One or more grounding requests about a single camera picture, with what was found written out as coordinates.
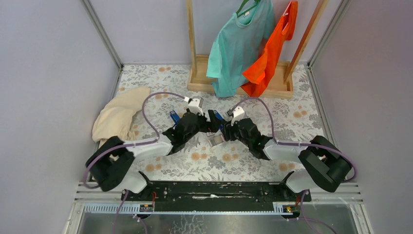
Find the orange t-shirt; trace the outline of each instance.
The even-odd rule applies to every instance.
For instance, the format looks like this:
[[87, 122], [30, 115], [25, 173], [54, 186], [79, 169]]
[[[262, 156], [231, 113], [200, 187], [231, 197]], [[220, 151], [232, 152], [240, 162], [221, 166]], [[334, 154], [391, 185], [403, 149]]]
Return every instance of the orange t-shirt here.
[[249, 82], [242, 85], [241, 88], [251, 97], [259, 97], [263, 94], [274, 76], [282, 45], [284, 41], [293, 38], [297, 10], [298, 2], [292, 1], [268, 39], [262, 55], [243, 72], [244, 77]]

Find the folded fabric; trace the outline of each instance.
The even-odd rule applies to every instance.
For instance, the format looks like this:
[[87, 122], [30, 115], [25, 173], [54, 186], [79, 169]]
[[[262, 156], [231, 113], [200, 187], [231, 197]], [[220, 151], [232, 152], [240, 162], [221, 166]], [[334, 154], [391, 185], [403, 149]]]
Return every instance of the folded fabric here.
[[282, 45], [284, 41], [291, 40], [293, 37], [297, 10], [298, 2], [292, 1], [268, 39], [263, 54], [243, 72], [249, 82], [241, 88], [251, 97], [259, 97], [263, 94], [274, 76]]
[[254, 5], [240, 17], [232, 14], [212, 45], [206, 76], [216, 78], [212, 86], [217, 97], [233, 96], [248, 82], [242, 72], [256, 61], [262, 39], [268, 39], [274, 30], [272, 1], [261, 0]]
[[150, 88], [138, 87], [115, 96], [100, 112], [92, 129], [95, 142], [106, 141], [112, 136], [121, 140], [135, 140], [130, 133], [132, 117], [142, 109], [143, 101], [149, 96]]

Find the white wall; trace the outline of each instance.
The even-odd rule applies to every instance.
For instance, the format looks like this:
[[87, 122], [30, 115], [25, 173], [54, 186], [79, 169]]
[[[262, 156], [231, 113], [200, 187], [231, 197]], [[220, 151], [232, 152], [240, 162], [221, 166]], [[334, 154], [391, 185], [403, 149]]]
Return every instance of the white wall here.
[[354, 0], [314, 65], [376, 234], [412, 230], [412, 10], [411, 0]]
[[[242, 0], [192, 0], [197, 54], [209, 54], [220, 29]], [[276, 21], [289, 0], [272, 0]], [[123, 63], [190, 62], [185, 0], [92, 0]], [[298, 0], [294, 37], [284, 44], [280, 60], [291, 61], [318, 0]], [[301, 61], [308, 61], [341, 0], [330, 0]]]
[[64, 227], [117, 68], [80, 1], [0, 3], [0, 233]]

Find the wooden post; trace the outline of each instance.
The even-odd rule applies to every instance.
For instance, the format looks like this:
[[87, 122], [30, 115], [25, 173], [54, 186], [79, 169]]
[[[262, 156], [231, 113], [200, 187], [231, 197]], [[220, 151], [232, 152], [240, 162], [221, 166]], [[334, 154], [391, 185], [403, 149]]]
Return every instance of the wooden post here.
[[188, 31], [189, 31], [189, 45], [191, 47], [191, 70], [193, 76], [197, 74], [196, 68], [196, 51], [195, 51], [195, 33], [193, 29], [193, 14], [192, 14], [192, 0], [187, 0], [187, 14], [188, 14]]
[[308, 41], [310, 40], [314, 29], [316, 28], [322, 13], [324, 12], [325, 7], [327, 6], [329, 0], [319, 0], [316, 9], [314, 10], [313, 16], [310, 19], [310, 22], [308, 23], [307, 28], [305, 29], [304, 35], [301, 38], [301, 41], [298, 45], [298, 48], [294, 54], [293, 60], [291, 61], [290, 65], [287, 67], [287, 70], [285, 71], [284, 75], [284, 84], [288, 82], [288, 78], [292, 75], [294, 72], [294, 69], [297, 66], [297, 63], [299, 62], [302, 53], [305, 50], [305, 47], [308, 44]]

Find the floral tablecloth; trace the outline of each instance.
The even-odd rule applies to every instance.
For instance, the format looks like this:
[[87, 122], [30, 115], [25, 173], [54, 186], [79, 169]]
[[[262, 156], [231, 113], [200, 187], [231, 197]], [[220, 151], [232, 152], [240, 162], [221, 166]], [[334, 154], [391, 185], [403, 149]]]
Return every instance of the floral tablecloth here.
[[[190, 65], [126, 65], [117, 94], [139, 86], [148, 86], [151, 93], [168, 91], [187, 97], [202, 97], [204, 112], [217, 110], [224, 118], [230, 107], [247, 96], [217, 98], [213, 93], [188, 91]], [[303, 65], [293, 73], [294, 96], [290, 100], [263, 98], [274, 118], [277, 139], [308, 141], [322, 135], [321, 119], [317, 113], [313, 94]], [[262, 134], [271, 134], [268, 113], [260, 102], [248, 100], [242, 108], [257, 124]], [[169, 112], [175, 110], [182, 116], [187, 105], [171, 95], [156, 95], [148, 101], [145, 112], [151, 123], [165, 131], [173, 126]], [[132, 121], [136, 139], [154, 137], [152, 128], [145, 122], [142, 112]], [[131, 166], [132, 173], [143, 171], [151, 180], [222, 180], [222, 181], [281, 181], [300, 164], [282, 160], [259, 160], [239, 141], [224, 142], [210, 147], [207, 136], [198, 133], [180, 152], [140, 160]]]

